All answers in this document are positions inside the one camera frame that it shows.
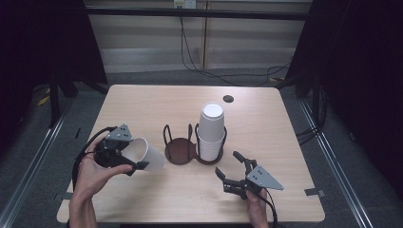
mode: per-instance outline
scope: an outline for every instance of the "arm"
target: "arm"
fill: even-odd
[[[87,151],[93,151],[101,139],[94,141]],[[107,181],[118,174],[132,170],[128,164],[103,168],[93,159],[93,154],[83,157],[76,187],[68,205],[70,227],[97,227],[92,197],[101,191]]]
[[[267,193],[264,189],[261,189],[260,195],[267,199]],[[266,215],[266,203],[249,190],[246,191],[246,196],[248,197],[247,209],[252,226],[255,228],[269,228]]]

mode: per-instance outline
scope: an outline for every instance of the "black cable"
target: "black cable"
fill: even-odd
[[[106,127],[104,129],[100,130],[98,133],[96,133],[94,136],[92,136],[92,138],[86,143],[86,145],[80,151],[80,154],[78,154],[77,158],[75,159],[75,163],[73,164],[73,169],[72,169],[72,172],[71,172],[71,179],[72,179],[72,183],[73,183],[73,191],[75,189],[75,184],[76,184],[77,178],[78,178],[78,168],[80,166],[81,160],[86,155],[86,150],[94,142],[94,140],[97,139],[98,136],[100,136],[102,133],[104,133],[106,131],[109,131],[109,132],[113,131],[114,129],[116,129],[116,127]]]
[[[270,75],[273,75],[273,74],[275,74],[275,73],[278,73],[278,72],[280,72],[280,71],[281,71],[282,69],[284,69],[284,68],[289,68],[288,66],[291,64],[291,63],[287,63],[287,64],[284,65],[284,66],[271,66],[271,67],[269,67],[269,68],[267,69],[267,72],[266,72],[265,74],[228,74],[228,75],[216,75],[216,74],[214,74],[214,73],[210,73],[210,72],[207,72],[207,71],[199,70],[199,69],[196,68],[196,66],[195,66],[195,64],[194,64],[194,62],[193,62],[192,56],[191,56],[191,54],[190,54],[190,49],[189,49],[189,45],[188,45],[188,43],[187,43],[186,34],[184,33],[183,20],[182,20],[181,17],[180,17],[180,21],[181,21],[181,31],[182,31],[182,36],[181,36],[181,55],[182,55],[182,63],[183,63],[183,65],[184,65],[188,70],[193,71],[193,72],[198,72],[198,73],[200,73],[201,75],[203,75],[203,76],[205,76],[205,77],[207,77],[207,78],[217,78],[217,79],[220,79],[220,80],[222,80],[222,81],[224,81],[224,82],[226,82],[227,84],[230,84],[230,85],[232,85],[232,86],[242,86],[242,85],[237,85],[237,84],[235,84],[235,83],[232,83],[232,82],[230,82],[230,81],[228,81],[228,80],[225,80],[225,79],[223,79],[223,77],[237,77],[237,76],[266,77],[266,79],[265,79],[264,82],[262,82],[262,83],[260,83],[260,84],[258,84],[258,85],[255,85],[256,87],[258,87],[258,86],[263,86],[264,84],[266,84],[266,83],[269,81],[269,76],[270,76]],[[190,68],[190,67],[187,66],[187,64],[184,62],[184,58],[183,58],[183,40],[184,40],[184,42],[185,42],[185,44],[186,44],[187,54],[188,54],[188,56],[189,56],[190,63],[191,63],[191,65],[192,65],[193,68]],[[276,67],[278,67],[278,70],[276,70],[276,71],[270,73],[270,70],[271,70],[272,68],[276,68]]]
[[[283,82],[275,85],[274,88],[280,90],[280,89],[282,89],[284,87],[291,86],[291,85],[294,84],[294,82],[297,79],[300,79],[300,78],[304,77],[307,73],[308,73],[308,71],[304,70],[304,71],[300,72],[298,75],[296,75],[296,76],[294,76],[292,78],[286,78]]]
[[[307,129],[303,132],[297,133],[298,140],[303,142],[300,142],[299,145],[303,145],[310,141],[313,137],[315,137],[317,134],[322,132],[322,129],[325,125],[325,121],[327,118],[327,107],[328,107],[328,98],[323,90],[323,88],[320,89],[320,107],[321,107],[321,115],[319,116],[319,121],[317,125],[314,128]]]
[[[270,206],[270,208],[272,209],[272,214],[273,214],[273,228],[277,228],[277,225],[278,225],[278,216],[277,216],[277,212],[276,212],[276,206],[275,206],[275,203],[273,202],[272,195],[270,195],[269,191],[264,188],[264,190],[267,192],[267,194],[269,195],[270,200],[271,200],[272,202],[270,202],[270,201],[268,201],[267,199],[265,199],[264,197],[262,197],[262,196],[260,195],[260,193],[255,192],[255,191],[252,189],[251,186],[248,185],[248,186],[246,187],[246,189],[249,190],[249,191],[251,191],[255,196],[257,196],[259,199],[263,200],[267,205]]]
[[[40,85],[39,87],[35,88],[34,90],[32,90],[32,93],[36,93],[38,91],[41,91],[43,89],[49,88],[49,85]]]

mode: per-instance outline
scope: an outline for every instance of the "aluminum rail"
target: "aluminum rail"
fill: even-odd
[[[171,16],[171,17],[208,17],[208,18],[243,18],[265,20],[307,21],[325,20],[331,15],[312,15],[298,12],[239,11],[217,9],[152,9],[86,6],[79,8],[44,8],[48,12],[86,13],[93,15],[127,15],[127,16]]]
[[[309,125],[311,126],[311,128],[314,129],[317,125],[314,118],[312,117],[311,107],[305,101],[301,102],[300,105],[306,119],[308,120]],[[356,194],[353,186],[350,184],[346,174],[344,173],[343,168],[337,160],[335,152],[329,145],[329,142],[327,141],[323,132],[317,133],[316,139],[323,152],[323,155],[329,163],[333,174],[335,175],[338,186],[341,188],[344,198],[347,200],[347,203],[349,204],[359,227],[374,228],[364,205]]]
[[[38,173],[45,162],[45,159],[48,155],[49,150],[51,149],[54,140],[56,139],[59,131],[65,121],[65,117],[70,110],[70,107],[73,103],[73,99],[68,101],[68,104],[60,116],[58,122],[48,130],[47,135],[42,141],[39,149],[37,150],[35,157],[29,165],[28,170],[26,171],[24,177],[19,182],[17,188],[14,193],[10,197],[9,201],[5,205],[3,211],[0,214],[0,227],[1,228],[9,228],[14,223],[15,218],[17,217],[18,212],[20,211],[28,193],[33,185]]]

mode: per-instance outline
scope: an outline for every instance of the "paper cup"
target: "paper cup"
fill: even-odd
[[[199,129],[197,129],[197,131],[198,131],[200,143],[205,144],[205,145],[216,145],[216,144],[221,145],[222,141],[224,140],[224,137],[225,137],[225,132],[224,132],[224,134],[222,135],[222,137],[221,137],[221,139],[219,141],[217,141],[217,142],[208,142],[208,141],[205,141],[204,139],[202,139],[202,137],[200,135],[200,132],[199,132]]]
[[[215,145],[205,145],[200,142],[200,144],[196,144],[197,154],[201,153],[201,158],[207,162],[211,162],[215,160],[221,150],[221,143]]]
[[[134,162],[148,162],[144,171],[163,169],[165,157],[144,138],[134,139],[124,150],[122,155]]]
[[[224,135],[224,109],[218,103],[206,103],[201,109],[199,137],[208,143],[219,142]]]

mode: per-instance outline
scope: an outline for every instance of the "wire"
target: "wire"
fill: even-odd
[[[40,85],[40,86],[36,87],[35,89],[33,89],[32,93],[36,93],[36,92],[44,90],[46,88],[49,88],[49,85]]]
[[[77,182],[77,178],[78,178],[78,168],[80,166],[80,162],[83,159],[83,157],[86,155],[86,149],[95,141],[95,139],[100,136],[102,133],[106,132],[106,131],[113,131],[114,129],[116,129],[116,127],[113,126],[109,126],[106,127],[102,130],[100,130],[99,132],[97,132],[94,136],[92,136],[92,138],[86,143],[86,145],[83,147],[83,149],[80,151],[80,154],[78,154],[75,163],[73,164],[73,168],[71,171],[71,179],[72,179],[72,183],[73,183],[73,191],[75,189],[75,184]]]
[[[269,191],[268,191],[266,188],[264,188],[264,190],[267,192],[267,194],[269,195],[270,200],[271,200],[272,202],[270,202],[270,201],[268,201],[267,199],[265,199],[264,197],[262,197],[262,196],[260,195],[260,193],[255,192],[255,191],[252,189],[251,186],[248,185],[248,186],[246,187],[246,189],[249,190],[249,191],[251,191],[255,196],[257,196],[259,199],[263,200],[267,205],[270,206],[270,208],[272,209],[272,214],[273,214],[273,228],[277,228],[277,225],[278,225],[278,216],[277,216],[277,212],[276,212],[276,206],[275,206],[275,203],[273,202],[272,195],[270,195]]]
[[[182,17],[180,17],[180,21],[181,21],[181,32],[182,32],[182,35],[181,35],[181,55],[182,55],[182,63],[183,63],[183,65],[184,65],[188,70],[191,70],[191,71],[193,71],[193,72],[198,72],[198,73],[200,73],[201,75],[203,75],[203,76],[205,76],[205,77],[207,77],[207,78],[216,78],[216,79],[222,80],[223,82],[226,82],[227,84],[230,84],[230,85],[232,85],[232,86],[242,86],[242,85],[238,85],[238,84],[232,83],[232,82],[230,82],[230,81],[228,81],[228,80],[225,80],[225,79],[223,79],[223,78],[224,78],[224,77],[238,77],[238,76],[266,77],[265,80],[264,80],[262,83],[260,83],[260,84],[258,84],[258,85],[255,85],[255,87],[259,87],[259,86],[263,86],[264,84],[266,84],[266,83],[269,81],[269,76],[270,76],[270,75],[276,74],[276,73],[282,71],[284,68],[289,68],[288,66],[291,64],[291,63],[287,63],[287,64],[284,65],[284,66],[271,66],[271,67],[269,67],[269,68],[267,69],[266,73],[264,73],[264,74],[227,74],[227,75],[216,75],[216,74],[211,73],[211,72],[199,70],[199,69],[196,68],[196,66],[195,66],[195,64],[194,64],[194,62],[193,62],[192,56],[191,56],[191,54],[190,54],[189,45],[188,45],[188,43],[187,43],[186,34],[185,34],[185,32],[184,32],[184,26],[183,26],[183,19],[182,19]],[[192,65],[193,68],[190,68],[190,67],[184,62],[184,56],[183,56],[183,40],[184,40],[184,43],[185,43],[185,45],[186,45],[187,55],[189,56],[190,63],[191,63],[191,65]],[[273,69],[273,68],[278,68],[278,70],[275,70],[274,72],[270,72],[270,70]]]
[[[297,133],[297,137],[299,141],[302,141],[299,143],[299,145],[304,145],[308,141],[310,141],[313,137],[317,136],[319,134],[326,121],[327,117],[327,107],[328,107],[328,97],[326,96],[323,88],[320,88],[320,107],[321,107],[321,115],[319,116],[318,124],[310,129],[307,129],[305,131],[302,131],[300,133]]]

